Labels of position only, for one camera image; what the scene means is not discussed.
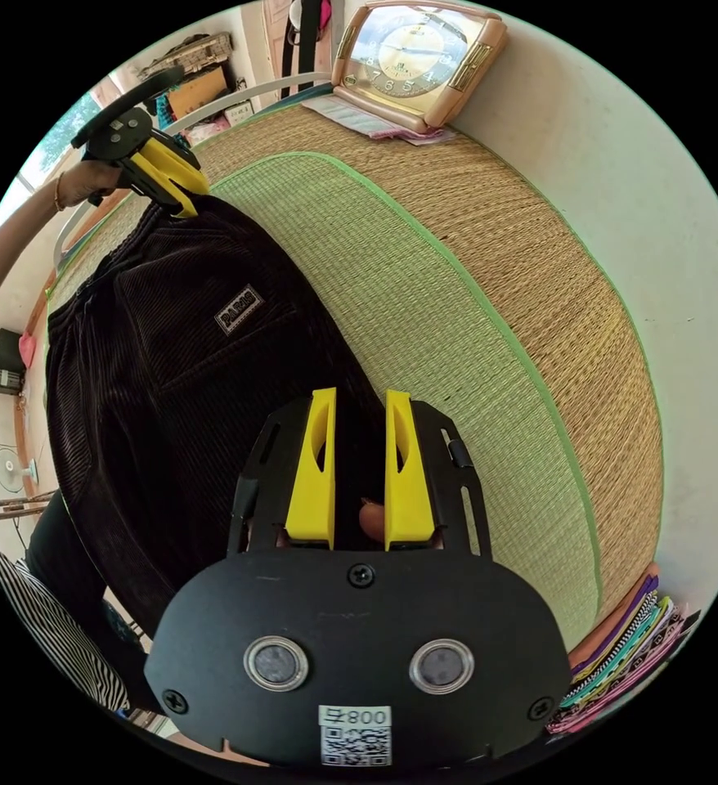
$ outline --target qr code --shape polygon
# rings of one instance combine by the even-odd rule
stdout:
[[[390,766],[391,728],[321,728],[325,766]]]

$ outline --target white wall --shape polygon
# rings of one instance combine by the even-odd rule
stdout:
[[[51,177],[55,177],[61,168],[69,168],[78,160],[80,160],[80,153],[73,150]],[[57,214],[32,240],[5,279],[0,289],[0,328],[4,327],[19,333],[24,331],[29,314],[53,268],[54,242],[69,217],[69,211]],[[16,399],[13,396],[0,394],[0,442],[10,446],[16,444],[13,424],[15,405]],[[10,496],[11,494],[0,485],[0,499]],[[30,525],[30,518],[22,519],[21,532],[25,541],[29,541]],[[22,555],[21,544],[10,521],[0,521],[0,550],[12,558]]]
[[[184,38],[198,33],[214,35],[231,34],[234,51],[231,54],[231,68],[237,79],[244,79],[248,87],[274,79],[269,62],[266,36],[263,30],[263,13],[260,2],[246,3],[244,6],[229,8],[213,16],[208,16],[193,25],[174,30],[122,64],[111,77],[123,89],[128,90],[139,83],[138,73],[152,61],[163,56],[169,49],[177,46]],[[273,96],[253,99],[255,111],[274,100]]]
[[[343,3],[344,25],[351,24],[353,15],[365,4],[365,0],[345,0]]]
[[[361,2],[346,0],[347,23]],[[629,308],[662,415],[662,587],[707,610],[718,593],[718,199],[628,87],[498,12],[509,47],[455,126],[545,194]]]

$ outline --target stacked fabric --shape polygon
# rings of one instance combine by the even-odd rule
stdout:
[[[651,564],[616,611],[570,654],[572,688],[547,726],[551,733],[585,728],[672,652],[686,610],[659,597],[658,572]]]
[[[168,103],[168,96],[157,96],[155,103],[157,105],[157,122],[160,130],[164,131],[169,125],[177,121],[177,117],[174,116],[171,104]],[[190,149],[190,142],[181,133],[176,134],[173,139],[185,150]]]

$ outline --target paper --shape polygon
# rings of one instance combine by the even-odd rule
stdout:
[[[439,128],[437,131],[421,134],[403,128],[395,123],[390,123],[370,112],[359,109],[336,96],[319,96],[302,101],[302,106],[317,112],[333,123],[342,125],[350,131],[356,131],[370,139],[404,139],[412,145],[432,145],[439,141],[447,141],[455,137],[454,131],[449,128]]]

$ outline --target bracelet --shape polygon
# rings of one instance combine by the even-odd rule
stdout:
[[[62,213],[65,210],[65,208],[62,207],[62,203],[59,201],[59,184],[62,182],[64,175],[64,172],[60,172],[59,177],[56,179],[56,185],[54,186],[54,206],[58,213]]]

